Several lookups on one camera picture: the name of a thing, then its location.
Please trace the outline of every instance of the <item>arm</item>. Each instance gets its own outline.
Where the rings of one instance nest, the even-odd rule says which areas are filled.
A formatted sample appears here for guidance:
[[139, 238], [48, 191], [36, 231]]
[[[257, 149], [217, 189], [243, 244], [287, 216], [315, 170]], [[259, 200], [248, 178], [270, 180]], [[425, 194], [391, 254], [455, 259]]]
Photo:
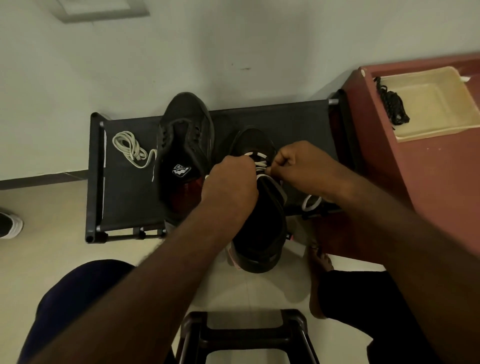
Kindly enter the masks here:
[[386, 192], [307, 142], [280, 150], [269, 171], [337, 203], [370, 237], [437, 354], [478, 362], [480, 261]]
[[31, 363], [162, 363], [203, 275], [253, 211], [256, 186], [252, 159], [226, 157], [173, 234]]

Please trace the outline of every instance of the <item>white sneaker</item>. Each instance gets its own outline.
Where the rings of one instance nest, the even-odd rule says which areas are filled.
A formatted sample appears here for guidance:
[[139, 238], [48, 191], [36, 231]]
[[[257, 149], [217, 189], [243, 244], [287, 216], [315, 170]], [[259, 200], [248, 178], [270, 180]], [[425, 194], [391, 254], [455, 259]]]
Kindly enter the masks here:
[[16, 215], [13, 214], [7, 214], [4, 212], [0, 212], [4, 217], [7, 217], [10, 221], [6, 220], [5, 218], [0, 218], [0, 222], [6, 221], [8, 226], [5, 228], [7, 230], [10, 228], [8, 231], [4, 231], [4, 235], [0, 236], [0, 239], [11, 239], [20, 234], [24, 227], [24, 222], [22, 221], [21, 218], [19, 218]]

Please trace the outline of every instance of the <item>bundled black shoelace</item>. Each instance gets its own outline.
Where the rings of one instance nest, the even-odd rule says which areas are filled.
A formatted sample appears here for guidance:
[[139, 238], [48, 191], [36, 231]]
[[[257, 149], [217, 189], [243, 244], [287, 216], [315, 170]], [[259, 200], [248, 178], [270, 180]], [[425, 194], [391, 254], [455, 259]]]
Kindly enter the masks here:
[[373, 79], [377, 83], [377, 92], [382, 99], [385, 111], [393, 125], [402, 125], [410, 121], [400, 96], [393, 91], [388, 91], [387, 86], [380, 84], [380, 77]]

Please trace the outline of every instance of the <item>hand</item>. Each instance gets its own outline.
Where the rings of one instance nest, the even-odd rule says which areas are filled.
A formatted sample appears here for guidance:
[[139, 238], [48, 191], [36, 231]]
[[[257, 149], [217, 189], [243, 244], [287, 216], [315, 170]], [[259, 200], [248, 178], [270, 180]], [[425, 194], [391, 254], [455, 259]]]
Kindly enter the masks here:
[[217, 211], [218, 223], [231, 226], [235, 235], [252, 213], [257, 199], [253, 160], [247, 156], [226, 156], [205, 179], [200, 204]]
[[266, 174], [290, 183], [296, 189], [335, 202], [336, 194], [354, 172], [333, 160], [309, 142], [281, 148]]

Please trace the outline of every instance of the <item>plastic tray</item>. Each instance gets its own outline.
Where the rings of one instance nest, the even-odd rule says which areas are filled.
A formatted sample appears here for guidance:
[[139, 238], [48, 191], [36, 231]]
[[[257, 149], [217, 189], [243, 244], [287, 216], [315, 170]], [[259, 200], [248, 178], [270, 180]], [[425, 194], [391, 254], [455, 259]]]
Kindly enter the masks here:
[[399, 94], [410, 117], [395, 126], [399, 142], [480, 127], [480, 111], [454, 67], [385, 76], [381, 82]]

